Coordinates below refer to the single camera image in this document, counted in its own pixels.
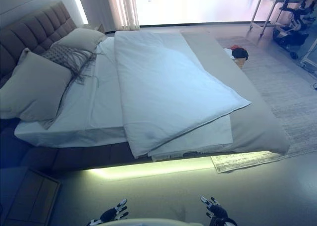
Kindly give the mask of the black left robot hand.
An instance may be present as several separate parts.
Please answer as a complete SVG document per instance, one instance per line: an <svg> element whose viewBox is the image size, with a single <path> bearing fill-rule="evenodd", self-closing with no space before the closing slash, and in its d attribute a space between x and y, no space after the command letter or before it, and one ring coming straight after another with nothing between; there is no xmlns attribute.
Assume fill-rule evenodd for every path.
<svg viewBox="0 0 317 226"><path fill-rule="evenodd" d="M122 213L123 211L127 209L126 203L127 203L127 199L123 199L115 207L105 211L100 216L101 222L106 223L106 222L114 221L116 216L118 216L120 213Z"/></svg>

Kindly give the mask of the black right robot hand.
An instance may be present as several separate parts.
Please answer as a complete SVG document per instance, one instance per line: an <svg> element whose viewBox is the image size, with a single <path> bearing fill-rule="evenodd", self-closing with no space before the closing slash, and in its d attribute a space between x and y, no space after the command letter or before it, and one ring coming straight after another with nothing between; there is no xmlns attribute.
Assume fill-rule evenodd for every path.
<svg viewBox="0 0 317 226"><path fill-rule="evenodd" d="M216 218L227 218L227 211L221 206L221 204L214 198L210 199L205 198L204 196L200 197L202 203L206 205L207 215Z"/></svg>

